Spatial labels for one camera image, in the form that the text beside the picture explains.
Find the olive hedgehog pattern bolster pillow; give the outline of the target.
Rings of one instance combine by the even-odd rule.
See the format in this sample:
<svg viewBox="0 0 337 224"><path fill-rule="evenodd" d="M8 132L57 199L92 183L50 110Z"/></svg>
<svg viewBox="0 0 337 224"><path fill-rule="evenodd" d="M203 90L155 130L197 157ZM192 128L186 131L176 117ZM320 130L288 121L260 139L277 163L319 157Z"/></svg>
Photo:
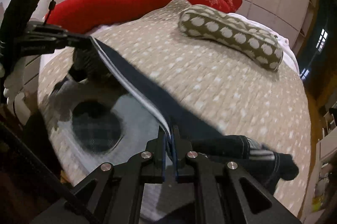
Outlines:
<svg viewBox="0 0 337 224"><path fill-rule="evenodd" d="M282 62L283 50L276 35L231 13L192 5L180 13L178 28L189 37L217 41L235 49L269 71L277 71Z"/></svg>

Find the white bed sheet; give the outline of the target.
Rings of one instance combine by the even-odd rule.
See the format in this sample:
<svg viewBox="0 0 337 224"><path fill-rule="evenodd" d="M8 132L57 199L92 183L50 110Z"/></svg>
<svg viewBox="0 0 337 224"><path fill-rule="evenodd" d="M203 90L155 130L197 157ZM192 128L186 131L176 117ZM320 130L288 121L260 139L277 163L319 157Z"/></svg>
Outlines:
<svg viewBox="0 0 337 224"><path fill-rule="evenodd" d="M287 66L289 66L292 70L294 70L294 72L296 72L296 74L300 74L299 72L299 65L298 65L298 61L296 59L296 56L294 54L294 52L290 49L289 46L289 40L285 37L283 37L282 35L278 34L277 32L273 31L272 29L270 29L269 27L258 23L256 21L252 21L247 19L246 17L244 17L243 15L240 14L236 14L236 13L229 13L230 17L233 18L238 18L241 19L242 21L248 23L251 26L256 26L259 27L269 33L271 33L272 35L274 35L278 41L278 44L280 45L280 47L283 50L283 60L282 62L284 62Z"/></svg>

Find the red floral blanket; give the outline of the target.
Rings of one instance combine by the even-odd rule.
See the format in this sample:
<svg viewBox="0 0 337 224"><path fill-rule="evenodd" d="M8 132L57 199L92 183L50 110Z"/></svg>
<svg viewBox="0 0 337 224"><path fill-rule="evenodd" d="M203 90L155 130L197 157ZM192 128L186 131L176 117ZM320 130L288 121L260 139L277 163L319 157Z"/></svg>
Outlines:
<svg viewBox="0 0 337 224"><path fill-rule="evenodd" d="M47 21L73 32L85 34L99 25L124 23L165 7L172 0L65 0L56 4ZM225 13L235 13L242 0L187 0Z"/></svg>

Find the beige dotted quilted bedspread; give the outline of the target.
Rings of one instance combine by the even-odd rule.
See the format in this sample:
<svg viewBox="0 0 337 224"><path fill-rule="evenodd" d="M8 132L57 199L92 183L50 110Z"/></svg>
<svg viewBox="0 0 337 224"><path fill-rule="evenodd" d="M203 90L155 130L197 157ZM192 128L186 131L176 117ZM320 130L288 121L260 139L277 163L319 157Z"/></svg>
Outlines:
<svg viewBox="0 0 337 224"><path fill-rule="evenodd" d="M277 152L292 155L299 175L277 183L275 197L293 214L304 200L310 166L311 122L302 80L284 62L273 72L245 54L217 41L184 35L180 13L191 5L173 0L164 8L118 26L103 27L93 36L223 135L244 135ZM135 97L108 78L93 63L94 78L76 83L68 78L73 50L63 49L41 66L38 107L51 144L73 184L100 163L124 163L155 137L159 122ZM84 144L82 133L95 126L74 118L82 101L96 99L110 106L122 135L106 140L102 149Z"/></svg>

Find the white open shelving unit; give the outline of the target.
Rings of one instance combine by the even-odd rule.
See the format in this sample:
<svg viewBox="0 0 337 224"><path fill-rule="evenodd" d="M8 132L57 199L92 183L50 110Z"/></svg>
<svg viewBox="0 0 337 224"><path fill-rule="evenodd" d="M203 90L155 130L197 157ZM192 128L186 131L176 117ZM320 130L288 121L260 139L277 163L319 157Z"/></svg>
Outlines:
<svg viewBox="0 0 337 224"><path fill-rule="evenodd" d="M328 223L329 219L336 223L336 109L330 108L324 121L304 200L302 223Z"/></svg>

